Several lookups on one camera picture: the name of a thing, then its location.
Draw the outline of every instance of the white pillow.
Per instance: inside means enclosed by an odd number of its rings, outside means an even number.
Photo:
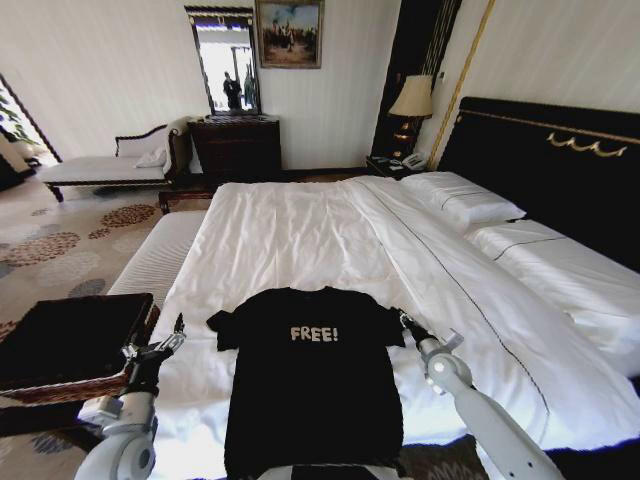
[[[525,215],[513,203],[453,172],[428,172],[401,182],[451,227],[465,234],[478,224],[503,223]]]
[[[531,220],[482,228],[467,238],[566,312],[624,374],[640,374],[638,273]]]
[[[167,150],[164,145],[147,152],[136,162],[136,168],[162,167],[167,161]]]

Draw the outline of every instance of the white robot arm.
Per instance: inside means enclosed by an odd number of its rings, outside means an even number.
[[[506,410],[473,387],[469,367],[451,353],[462,343],[462,336],[453,332],[451,338],[441,342],[406,313],[400,310],[399,315],[416,341],[427,382],[436,393],[453,395],[458,414],[500,472],[507,479],[562,480],[554,463]],[[89,453],[75,480],[149,477],[155,464],[153,439],[157,420],[153,404],[158,394],[158,370],[162,361],[184,341],[183,327],[180,316],[174,333],[162,344],[153,350],[127,352],[135,368],[129,386],[119,399],[100,397],[85,402],[79,418],[103,425],[106,439]],[[270,474],[268,478],[279,478],[273,476],[276,472]]]
[[[449,339],[440,342],[405,312],[400,311],[400,321],[409,329],[420,351],[427,382],[436,393],[443,395],[449,392],[453,395],[458,415],[505,478],[564,478],[507,411],[473,387],[469,367],[451,353],[463,341],[460,334],[452,331]]]
[[[84,403],[78,418],[103,426],[106,437],[84,459],[75,480],[144,480],[155,465],[153,439],[158,421],[154,401],[158,395],[160,365],[180,348],[182,314],[173,334],[164,342],[142,350],[129,347],[125,355],[134,368],[123,394],[104,396]]]

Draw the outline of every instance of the picture frame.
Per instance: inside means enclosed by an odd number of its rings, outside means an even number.
[[[262,68],[321,68],[324,0],[256,0]]]

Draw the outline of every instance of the bed frame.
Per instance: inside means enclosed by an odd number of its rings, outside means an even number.
[[[438,170],[640,271],[640,114],[465,97]]]

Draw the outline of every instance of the white duvet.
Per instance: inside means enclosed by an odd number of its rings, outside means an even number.
[[[454,328],[464,335],[456,353],[471,367],[476,387],[542,448],[591,449],[640,432],[640,401],[630,383],[566,316],[425,210],[401,183],[359,177],[227,184],[214,197],[154,332],[154,339],[163,338],[184,314],[187,340],[161,370],[154,478],[225,475],[236,353],[217,352],[205,321],[268,288],[325,285],[368,293],[437,334]],[[437,396],[424,381],[413,342],[390,347],[389,355],[405,444],[443,444],[465,434],[451,396]]]

